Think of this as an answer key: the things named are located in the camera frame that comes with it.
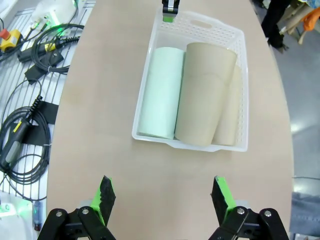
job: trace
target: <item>stacked paper cups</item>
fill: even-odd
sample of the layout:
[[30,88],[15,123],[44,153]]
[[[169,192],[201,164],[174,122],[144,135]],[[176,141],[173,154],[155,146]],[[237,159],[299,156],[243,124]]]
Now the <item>stacked paper cups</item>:
[[196,146],[209,146],[221,118],[237,55],[208,43],[190,43],[176,120],[175,137]]

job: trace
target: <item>wooden table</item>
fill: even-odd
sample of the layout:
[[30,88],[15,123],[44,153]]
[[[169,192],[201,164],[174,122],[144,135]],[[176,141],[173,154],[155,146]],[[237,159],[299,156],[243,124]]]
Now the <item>wooden table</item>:
[[131,136],[160,0],[97,0],[62,93],[48,174],[48,212],[93,198],[103,175],[116,194],[109,229],[125,240],[205,240],[218,227],[210,192],[224,176],[254,211],[278,210],[288,229],[293,153],[277,65],[248,0],[181,0],[179,10],[242,29],[249,70],[245,153],[181,150]]

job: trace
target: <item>white container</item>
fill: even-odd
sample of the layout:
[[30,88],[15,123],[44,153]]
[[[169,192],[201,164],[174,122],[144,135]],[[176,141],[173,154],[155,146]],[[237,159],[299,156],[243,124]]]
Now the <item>white container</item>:
[[[149,63],[154,49],[172,47],[186,51],[187,45],[194,42],[216,44],[237,53],[236,64],[241,68],[242,93],[239,106],[239,119],[234,146],[214,145],[201,147],[184,144],[177,139],[163,139],[138,135],[138,125],[148,76]],[[178,149],[206,152],[229,150],[245,152],[248,149],[249,130],[249,81],[245,35],[243,31],[221,21],[190,11],[179,11],[173,23],[163,22],[162,9],[158,9],[146,55],[140,92],[136,104],[132,137],[137,140],[168,144]]]

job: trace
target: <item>black bracket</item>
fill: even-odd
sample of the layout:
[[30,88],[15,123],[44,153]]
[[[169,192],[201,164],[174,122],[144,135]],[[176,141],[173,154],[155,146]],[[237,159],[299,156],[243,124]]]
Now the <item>black bracket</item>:
[[280,216],[273,208],[259,213],[243,206],[235,207],[209,240],[289,240]]
[[116,240],[90,206],[71,213],[60,208],[51,210],[38,240],[76,240],[83,237],[91,240]]

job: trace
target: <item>black pants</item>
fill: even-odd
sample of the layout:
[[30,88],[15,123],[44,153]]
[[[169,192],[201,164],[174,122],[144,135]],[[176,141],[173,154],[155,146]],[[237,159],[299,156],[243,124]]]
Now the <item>black pants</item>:
[[262,21],[261,27],[264,35],[267,38],[277,37],[279,28],[277,22],[284,15],[286,8],[291,3],[291,0],[271,0],[266,15]]

